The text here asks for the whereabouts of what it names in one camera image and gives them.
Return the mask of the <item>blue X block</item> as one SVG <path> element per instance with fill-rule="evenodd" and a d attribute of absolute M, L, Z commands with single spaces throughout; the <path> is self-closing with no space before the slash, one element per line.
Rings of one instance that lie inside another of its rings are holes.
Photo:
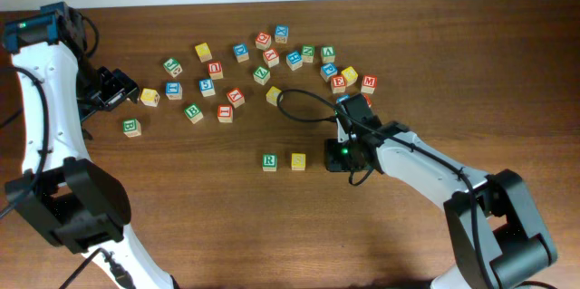
<path fill-rule="evenodd" d="M 279 24 L 275 27 L 275 41 L 277 43 L 287 43 L 289 37 L 289 27 Z"/>

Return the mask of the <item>red 3 block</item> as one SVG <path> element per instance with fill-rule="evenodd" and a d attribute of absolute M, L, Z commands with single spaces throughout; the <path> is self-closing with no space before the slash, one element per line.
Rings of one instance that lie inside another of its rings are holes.
<path fill-rule="evenodd" d="M 367 105 L 369 106 L 369 108 L 371 108 L 372 107 L 372 101 L 371 101 L 370 97 L 366 93 L 363 94 L 363 97 L 365 98 L 365 100 L 366 100 Z"/>

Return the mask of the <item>green J block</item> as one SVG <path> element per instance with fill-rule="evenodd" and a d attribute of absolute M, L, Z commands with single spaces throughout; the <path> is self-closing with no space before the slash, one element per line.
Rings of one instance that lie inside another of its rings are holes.
<path fill-rule="evenodd" d="M 168 60 L 165 61 L 162 66 L 164 70 L 173 78 L 176 78 L 183 72 L 179 61 L 173 57 L 168 58 Z"/>

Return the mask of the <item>green Z block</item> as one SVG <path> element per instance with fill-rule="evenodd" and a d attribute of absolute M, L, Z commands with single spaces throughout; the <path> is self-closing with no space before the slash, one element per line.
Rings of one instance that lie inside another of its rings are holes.
<path fill-rule="evenodd" d="M 260 85 L 266 85 L 271 78 L 271 72 L 262 66 L 257 67 L 253 72 L 254 81 Z"/>

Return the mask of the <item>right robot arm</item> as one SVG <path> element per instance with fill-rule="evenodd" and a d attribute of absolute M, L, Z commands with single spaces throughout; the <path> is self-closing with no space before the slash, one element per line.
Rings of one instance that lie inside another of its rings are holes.
<path fill-rule="evenodd" d="M 337 136 L 325 142 L 330 172 L 376 171 L 414 188 L 446 217 L 455 264 L 426 288 L 516 288 L 557 260 L 525 181 L 490 174 L 435 150 L 407 126 L 381 123 L 357 94 L 333 105 Z"/>

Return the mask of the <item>blue 5 block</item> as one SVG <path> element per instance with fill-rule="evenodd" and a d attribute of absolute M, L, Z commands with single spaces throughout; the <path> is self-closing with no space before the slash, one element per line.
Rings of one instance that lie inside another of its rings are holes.
<path fill-rule="evenodd" d="M 198 82 L 198 87 L 203 97 L 209 97 L 216 94 L 215 86 L 212 79 L 203 79 Z"/>

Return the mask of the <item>red K block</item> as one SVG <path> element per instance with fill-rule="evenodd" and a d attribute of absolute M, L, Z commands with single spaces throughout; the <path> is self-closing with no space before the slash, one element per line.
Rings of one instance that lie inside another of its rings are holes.
<path fill-rule="evenodd" d="M 246 102 L 245 95 L 239 88 L 227 92 L 227 99 L 235 109 Z"/>

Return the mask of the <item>red Y block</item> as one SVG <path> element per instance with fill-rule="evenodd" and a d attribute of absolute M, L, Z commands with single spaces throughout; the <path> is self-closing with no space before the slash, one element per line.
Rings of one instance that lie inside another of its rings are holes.
<path fill-rule="evenodd" d="M 275 48 L 270 48 L 263 51 L 263 59 L 268 68 L 272 68 L 279 64 L 280 56 Z"/>

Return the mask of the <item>blue E block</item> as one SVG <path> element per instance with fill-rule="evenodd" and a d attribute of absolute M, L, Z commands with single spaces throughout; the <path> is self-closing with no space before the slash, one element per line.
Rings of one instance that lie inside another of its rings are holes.
<path fill-rule="evenodd" d="M 350 98 L 349 94 L 342 95 L 336 99 L 336 103 L 340 103 L 342 101 L 348 100 Z"/>

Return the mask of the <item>yellow S block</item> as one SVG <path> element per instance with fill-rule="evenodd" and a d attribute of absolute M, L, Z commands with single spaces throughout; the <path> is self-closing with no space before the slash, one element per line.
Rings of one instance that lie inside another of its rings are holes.
<path fill-rule="evenodd" d="M 291 154 L 291 170 L 303 171 L 306 166 L 306 155 L 304 153 L 293 152 Z"/>

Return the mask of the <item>green B block centre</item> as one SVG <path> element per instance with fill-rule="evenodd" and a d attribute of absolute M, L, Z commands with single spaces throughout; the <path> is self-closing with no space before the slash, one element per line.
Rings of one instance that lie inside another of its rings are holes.
<path fill-rule="evenodd" d="M 185 108 L 184 113 L 192 124 L 196 124 L 203 119 L 203 113 L 199 106 L 195 103 L 192 103 L 187 108 Z"/>

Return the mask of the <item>yellow block right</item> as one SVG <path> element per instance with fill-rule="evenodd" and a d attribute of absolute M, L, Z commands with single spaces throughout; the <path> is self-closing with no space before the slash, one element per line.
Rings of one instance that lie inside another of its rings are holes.
<path fill-rule="evenodd" d="M 354 85 L 358 80 L 358 72 L 352 66 L 343 69 L 341 75 L 346 81 L 346 86 Z"/>

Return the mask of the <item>blue D block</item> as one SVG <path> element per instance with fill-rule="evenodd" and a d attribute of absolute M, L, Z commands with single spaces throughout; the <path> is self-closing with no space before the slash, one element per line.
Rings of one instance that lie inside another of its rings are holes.
<path fill-rule="evenodd" d="M 234 45 L 233 51 L 239 63 L 249 60 L 249 51 L 244 43 Z"/>

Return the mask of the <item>yellow W block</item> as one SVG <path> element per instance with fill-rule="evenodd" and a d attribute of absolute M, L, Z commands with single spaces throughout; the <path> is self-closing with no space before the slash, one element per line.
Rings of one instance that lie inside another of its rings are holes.
<path fill-rule="evenodd" d="M 157 107 L 159 105 L 160 95 L 154 89 L 143 88 L 140 93 L 140 101 L 146 106 Z"/>

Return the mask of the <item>green b block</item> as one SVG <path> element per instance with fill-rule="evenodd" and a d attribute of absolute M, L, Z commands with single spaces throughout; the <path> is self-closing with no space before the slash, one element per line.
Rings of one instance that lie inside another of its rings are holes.
<path fill-rule="evenodd" d="M 195 103 L 192 103 L 187 108 L 185 108 L 184 113 L 192 124 L 196 124 L 203 119 L 203 113 L 199 106 Z"/>
<path fill-rule="evenodd" d="M 137 119 L 125 120 L 122 123 L 123 133 L 129 137 L 138 137 L 141 135 L 141 125 Z"/>

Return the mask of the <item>green V block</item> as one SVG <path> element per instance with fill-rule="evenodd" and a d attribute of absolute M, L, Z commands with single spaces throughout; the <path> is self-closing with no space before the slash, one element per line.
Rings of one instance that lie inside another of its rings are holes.
<path fill-rule="evenodd" d="M 321 47 L 321 59 L 322 63 L 333 63 L 335 61 L 336 51 L 333 46 L 322 46 Z"/>

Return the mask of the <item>green N block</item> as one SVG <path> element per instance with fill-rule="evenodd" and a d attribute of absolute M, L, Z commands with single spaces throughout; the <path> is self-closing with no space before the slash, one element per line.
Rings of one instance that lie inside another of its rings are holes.
<path fill-rule="evenodd" d="M 314 61 L 314 46 L 303 45 L 301 50 L 301 56 L 305 63 L 312 63 Z"/>

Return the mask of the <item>red C block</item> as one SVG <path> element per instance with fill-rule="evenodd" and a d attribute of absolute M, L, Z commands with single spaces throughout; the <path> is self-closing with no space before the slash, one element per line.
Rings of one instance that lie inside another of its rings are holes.
<path fill-rule="evenodd" d="M 259 32 L 255 39 L 256 48 L 262 51 L 268 50 L 272 43 L 272 36 L 264 32 Z"/>

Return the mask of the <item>blue H block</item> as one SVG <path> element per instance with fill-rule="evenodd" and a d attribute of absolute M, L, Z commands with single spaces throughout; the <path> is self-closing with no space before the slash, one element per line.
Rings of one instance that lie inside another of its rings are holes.
<path fill-rule="evenodd" d="M 301 68 L 303 63 L 302 55 L 298 51 L 293 51 L 286 56 L 286 64 L 292 71 Z"/>

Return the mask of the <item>red U block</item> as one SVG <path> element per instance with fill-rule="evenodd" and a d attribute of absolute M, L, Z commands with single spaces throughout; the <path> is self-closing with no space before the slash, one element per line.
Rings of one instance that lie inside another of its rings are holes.
<path fill-rule="evenodd" d="M 208 75 L 212 80 L 224 78 L 223 67 L 221 62 L 212 62 L 208 64 Z"/>

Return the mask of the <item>yellow block centre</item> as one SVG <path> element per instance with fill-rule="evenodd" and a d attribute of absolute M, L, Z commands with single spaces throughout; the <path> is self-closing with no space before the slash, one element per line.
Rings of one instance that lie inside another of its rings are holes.
<path fill-rule="evenodd" d="M 277 106 L 282 99 L 282 91 L 275 86 L 272 86 L 266 93 L 266 101 L 273 106 Z"/>

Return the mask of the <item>red M block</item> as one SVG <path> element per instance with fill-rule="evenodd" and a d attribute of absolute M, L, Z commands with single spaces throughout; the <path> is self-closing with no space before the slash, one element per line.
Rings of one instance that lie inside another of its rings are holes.
<path fill-rule="evenodd" d="M 364 75 L 361 83 L 361 92 L 373 94 L 377 87 L 377 77 L 373 75 Z"/>

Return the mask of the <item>red I block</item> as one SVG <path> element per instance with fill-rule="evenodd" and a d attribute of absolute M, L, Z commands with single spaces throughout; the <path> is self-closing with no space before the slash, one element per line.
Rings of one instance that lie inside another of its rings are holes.
<path fill-rule="evenodd" d="M 219 105 L 217 107 L 217 118 L 219 122 L 222 123 L 232 123 L 233 122 L 233 106 L 232 105 Z"/>

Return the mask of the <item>yellow block top left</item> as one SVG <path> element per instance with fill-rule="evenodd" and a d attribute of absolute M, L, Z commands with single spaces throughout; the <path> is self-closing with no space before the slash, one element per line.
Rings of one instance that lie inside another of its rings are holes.
<path fill-rule="evenodd" d="M 202 63 L 213 59 L 212 53 L 207 43 L 201 43 L 194 46 L 195 52 Z"/>

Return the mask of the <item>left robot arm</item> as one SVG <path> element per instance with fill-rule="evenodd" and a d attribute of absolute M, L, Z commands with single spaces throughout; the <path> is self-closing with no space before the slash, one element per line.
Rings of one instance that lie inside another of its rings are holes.
<path fill-rule="evenodd" d="M 51 246 L 95 263 L 119 288 L 175 288 L 133 231 L 123 185 L 91 161 L 85 146 L 85 120 L 140 94 L 122 71 L 91 65 L 91 24 L 59 2 L 5 25 L 3 47 L 19 78 L 25 125 L 23 174 L 5 184 L 6 209 Z"/>

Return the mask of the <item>red E block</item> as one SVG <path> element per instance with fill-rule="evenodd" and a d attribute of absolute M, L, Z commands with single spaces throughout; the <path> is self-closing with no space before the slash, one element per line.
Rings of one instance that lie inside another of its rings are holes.
<path fill-rule="evenodd" d="M 343 93 L 346 91 L 347 81 L 342 75 L 331 77 L 330 86 L 333 94 Z"/>

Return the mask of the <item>blue P block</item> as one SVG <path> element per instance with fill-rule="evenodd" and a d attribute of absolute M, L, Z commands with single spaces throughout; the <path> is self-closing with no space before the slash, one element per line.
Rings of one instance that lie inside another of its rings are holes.
<path fill-rule="evenodd" d="M 334 63 L 324 63 L 321 67 L 321 77 L 325 82 L 328 82 L 333 76 L 338 73 L 338 70 Z"/>

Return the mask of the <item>green R block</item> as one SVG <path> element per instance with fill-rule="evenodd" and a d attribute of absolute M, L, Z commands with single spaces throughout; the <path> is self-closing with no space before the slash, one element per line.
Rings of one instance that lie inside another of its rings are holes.
<path fill-rule="evenodd" d="M 265 172 L 276 172 L 277 171 L 277 155 L 276 154 L 264 154 L 262 157 L 262 169 Z"/>

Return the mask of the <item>green B block left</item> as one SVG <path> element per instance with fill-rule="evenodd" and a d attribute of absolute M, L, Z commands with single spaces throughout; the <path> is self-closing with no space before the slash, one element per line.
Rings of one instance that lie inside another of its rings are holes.
<path fill-rule="evenodd" d="M 138 137 L 141 135 L 141 125 L 137 119 L 125 120 L 122 123 L 123 133 L 129 137 Z"/>

